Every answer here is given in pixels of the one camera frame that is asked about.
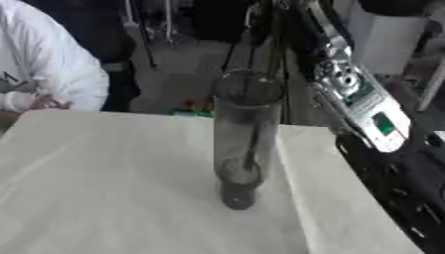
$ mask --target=clear plastic cup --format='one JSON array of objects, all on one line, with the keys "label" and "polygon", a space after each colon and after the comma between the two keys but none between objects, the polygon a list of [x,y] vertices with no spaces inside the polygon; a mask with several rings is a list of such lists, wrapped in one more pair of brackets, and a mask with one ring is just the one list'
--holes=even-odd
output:
[{"label": "clear plastic cup", "polygon": [[236,69],[217,80],[215,170],[230,208],[251,207],[267,178],[284,96],[283,82],[261,72]]}]

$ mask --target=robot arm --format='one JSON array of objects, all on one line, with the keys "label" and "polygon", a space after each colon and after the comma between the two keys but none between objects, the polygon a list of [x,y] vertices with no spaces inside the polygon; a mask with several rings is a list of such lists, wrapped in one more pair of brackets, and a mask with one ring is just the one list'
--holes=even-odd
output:
[{"label": "robot arm", "polygon": [[411,120],[363,66],[353,63],[351,37],[331,5],[324,0],[274,5],[283,42],[324,107],[369,147],[399,150],[409,139]]}]

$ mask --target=black stand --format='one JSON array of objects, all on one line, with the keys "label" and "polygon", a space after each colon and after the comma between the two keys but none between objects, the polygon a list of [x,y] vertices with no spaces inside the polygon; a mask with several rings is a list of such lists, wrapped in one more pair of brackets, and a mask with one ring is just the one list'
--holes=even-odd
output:
[{"label": "black stand", "polygon": [[148,32],[146,30],[146,22],[145,17],[142,12],[143,10],[143,2],[141,0],[130,0],[131,7],[133,8],[134,12],[137,14],[137,22],[139,27],[139,33],[141,33],[142,41],[144,43],[145,51],[147,52],[148,61],[150,64],[150,67],[153,69],[156,69],[157,65],[155,64],[153,54],[150,49],[150,36],[148,35]]}]

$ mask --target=white tablecloth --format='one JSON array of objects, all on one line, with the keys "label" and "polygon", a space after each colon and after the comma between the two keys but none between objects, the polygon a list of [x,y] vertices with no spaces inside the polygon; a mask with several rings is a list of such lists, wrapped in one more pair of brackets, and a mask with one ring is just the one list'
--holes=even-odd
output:
[{"label": "white tablecloth", "polygon": [[232,211],[211,120],[27,113],[0,141],[0,253],[420,253],[327,129],[282,127],[278,151],[257,204]]}]

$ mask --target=white hoodie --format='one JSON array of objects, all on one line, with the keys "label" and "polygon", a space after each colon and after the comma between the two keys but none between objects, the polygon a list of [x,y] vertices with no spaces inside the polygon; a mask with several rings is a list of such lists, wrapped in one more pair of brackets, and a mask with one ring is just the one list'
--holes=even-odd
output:
[{"label": "white hoodie", "polygon": [[55,20],[18,0],[0,0],[0,54],[0,110],[23,112],[37,94],[50,94],[73,110],[95,111],[107,97],[99,61]]}]

